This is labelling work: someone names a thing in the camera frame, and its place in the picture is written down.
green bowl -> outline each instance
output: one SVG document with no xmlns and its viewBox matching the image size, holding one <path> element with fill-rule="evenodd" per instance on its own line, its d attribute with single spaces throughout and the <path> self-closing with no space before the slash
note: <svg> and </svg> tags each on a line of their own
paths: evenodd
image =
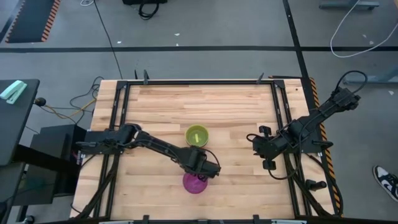
<svg viewBox="0 0 398 224">
<path fill-rule="evenodd" d="M 185 132 L 185 140 L 190 146 L 203 147 L 209 141 L 209 132 L 202 125 L 194 124 Z"/>
</svg>

floor mat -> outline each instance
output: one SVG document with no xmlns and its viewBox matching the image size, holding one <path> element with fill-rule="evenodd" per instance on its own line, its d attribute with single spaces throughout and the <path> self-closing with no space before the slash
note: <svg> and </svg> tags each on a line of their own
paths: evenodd
<svg viewBox="0 0 398 224">
<path fill-rule="evenodd" d="M 24 0 L 6 43 L 45 42 L 60 7 L 60 0 Z"/>
</svg>

sneaker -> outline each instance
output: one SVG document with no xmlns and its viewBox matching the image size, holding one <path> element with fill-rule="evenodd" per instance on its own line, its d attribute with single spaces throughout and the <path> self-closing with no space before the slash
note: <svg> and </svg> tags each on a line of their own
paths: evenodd
<svg viewBox="0 0 398 224">
<path fill-rule="evenodd" d="M 386 190 L 390 197 L 398 202 L 398 178 L 379 166 L 373 167 L 373 175 L 376 181 L 384 190 Z"/>
</svg>

